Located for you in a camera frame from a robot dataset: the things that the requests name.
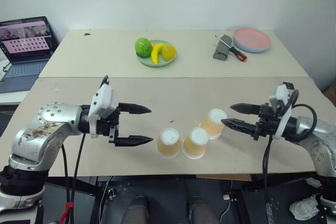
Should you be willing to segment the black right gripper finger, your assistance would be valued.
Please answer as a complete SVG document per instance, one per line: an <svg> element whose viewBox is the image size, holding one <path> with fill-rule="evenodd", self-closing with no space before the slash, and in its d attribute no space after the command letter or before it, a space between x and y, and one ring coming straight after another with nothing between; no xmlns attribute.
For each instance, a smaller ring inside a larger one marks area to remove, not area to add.
<svg viewBox="0 0 336 224"><path fill-rule="evenodd" d="M237 103L231 105L230 108L241 114L253 114L258 115L260 112L260 105L248 104L248 103Z"/></svg>
<svg viewBox="0 0 336 224"><path fill-rule="evenodd" d="M221 122L231 130L245 133L248 135L254 135L257 126L246 123L245 121L238 119L221 119Z"/></svg>

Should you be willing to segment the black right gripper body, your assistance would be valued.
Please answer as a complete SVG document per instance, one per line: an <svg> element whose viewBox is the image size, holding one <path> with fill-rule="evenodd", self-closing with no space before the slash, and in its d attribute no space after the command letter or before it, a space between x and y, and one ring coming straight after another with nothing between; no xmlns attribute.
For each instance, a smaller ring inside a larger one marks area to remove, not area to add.
<svg viewBox="0 0 336 224"><path fill-rule="evenodd" d="M252 135L253 139L257 141L260 136L275 135L280 119L276 116L273 108L265 103L260 106L258 113L259 121L255 124L256 129Z"/></svg>

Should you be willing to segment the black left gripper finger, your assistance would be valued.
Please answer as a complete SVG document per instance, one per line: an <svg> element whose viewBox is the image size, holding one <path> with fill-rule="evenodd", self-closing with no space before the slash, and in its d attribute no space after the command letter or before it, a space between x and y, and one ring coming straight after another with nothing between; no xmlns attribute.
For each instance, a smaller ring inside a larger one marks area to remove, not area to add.
<svg viewBox="0 0 336 224"><path fill-rule="evenodd" d="M152 111L145 106L133 103L119 103L120 112L127 112L129 114L146 114Z"/></svg>
<svg viewBox="0 0 336 224"><path fill-rule="evenodd" d="M153 141L153 138L140 135L129 135L128 137L117 137L114 145L117 147L133 147L139 146Z"/></svg>

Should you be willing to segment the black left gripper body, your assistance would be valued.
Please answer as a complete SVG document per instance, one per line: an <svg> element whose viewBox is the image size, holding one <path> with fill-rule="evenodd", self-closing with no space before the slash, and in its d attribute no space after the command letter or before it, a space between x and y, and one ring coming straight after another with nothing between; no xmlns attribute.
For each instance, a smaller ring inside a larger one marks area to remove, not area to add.
<svg viewBox="0 0 336 224"><path fill-rule="evenodd" d="M108 137L109 143L114 145L119 145L119 116L120 108L117 106L116 109L111 112L105 118L101 118L97 121L97 134Z"/></svg>

